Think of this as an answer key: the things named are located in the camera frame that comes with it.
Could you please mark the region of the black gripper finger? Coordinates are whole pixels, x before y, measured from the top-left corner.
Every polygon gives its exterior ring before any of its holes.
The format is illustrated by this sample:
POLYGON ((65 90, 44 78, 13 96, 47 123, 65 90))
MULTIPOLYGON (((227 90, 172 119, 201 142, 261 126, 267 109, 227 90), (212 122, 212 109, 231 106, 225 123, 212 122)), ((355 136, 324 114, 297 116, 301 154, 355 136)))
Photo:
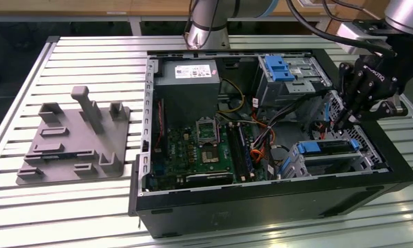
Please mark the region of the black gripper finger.
POLYGON ((364 71, 355 67, 351 63, 341 63, 339 67, 339 96, 341 98, 343 110, 335 120, 335 130, 343 130, 352 126, 349 118, 355 116, 359 110, 357 97, 359 90, 363 84, 364 71))
POLYGON ((389 117, 399 117, 408 115, 408 108, 403 102, 396 107, 388 100, 381 100, 371 108, 367 105, 361 106, 353 114, 349 115, 345 122, 345 128, 351 128, 353 125, 359 125, 363 122, 377 121, 389 117))

